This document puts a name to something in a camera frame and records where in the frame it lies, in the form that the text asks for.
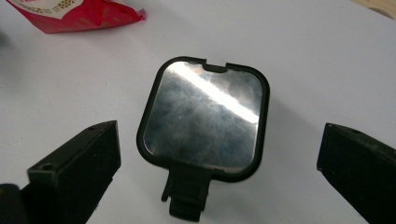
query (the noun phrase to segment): black plastic clip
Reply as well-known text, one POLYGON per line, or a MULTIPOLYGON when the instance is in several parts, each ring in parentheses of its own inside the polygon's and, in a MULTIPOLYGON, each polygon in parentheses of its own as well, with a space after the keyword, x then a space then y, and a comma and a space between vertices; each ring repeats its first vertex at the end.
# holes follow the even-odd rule
POLYGON ((172 198, 169 214, 189 221, 199 221, 205 209, 213 172, 205 168, 174 163, 163 191, 162 200, 172 198))

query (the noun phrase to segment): mirror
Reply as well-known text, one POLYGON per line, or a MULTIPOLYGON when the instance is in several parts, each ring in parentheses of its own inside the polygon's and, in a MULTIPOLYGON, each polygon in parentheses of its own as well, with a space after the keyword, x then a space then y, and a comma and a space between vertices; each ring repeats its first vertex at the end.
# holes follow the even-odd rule
POLYGON ((158 160, 235 174, 262 150, 257 139, 263 139, 269 89, 249 71, 210 70, 181 61, 160 70, 145 111, 143 150, 158 160))

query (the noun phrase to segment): white table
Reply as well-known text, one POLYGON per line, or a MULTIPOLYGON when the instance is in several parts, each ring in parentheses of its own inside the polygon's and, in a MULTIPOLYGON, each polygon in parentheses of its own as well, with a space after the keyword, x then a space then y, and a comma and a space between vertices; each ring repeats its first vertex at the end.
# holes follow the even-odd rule
POLYGON ((168 172, 135 136, 176 56, 255 67, 271 86, 264 154, 246 181, 212 181, 200 223, 366 223, 316 170, 326 122, 396 147, 396 22, 346 0, 129 0, 132 25, 44 35, 0 2, 0 183, 83 129, 119 122, 122 166, 88 223, 186 223, 161 202, 168 172))

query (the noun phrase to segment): red packaging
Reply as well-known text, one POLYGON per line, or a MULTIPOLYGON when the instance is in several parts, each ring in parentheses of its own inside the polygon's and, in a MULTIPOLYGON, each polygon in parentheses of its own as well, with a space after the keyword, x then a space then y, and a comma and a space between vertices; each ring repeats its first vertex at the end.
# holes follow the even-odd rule
POLYGON ((124 25, 145 18, 119 0, 7 0, 46 34, 124 25))

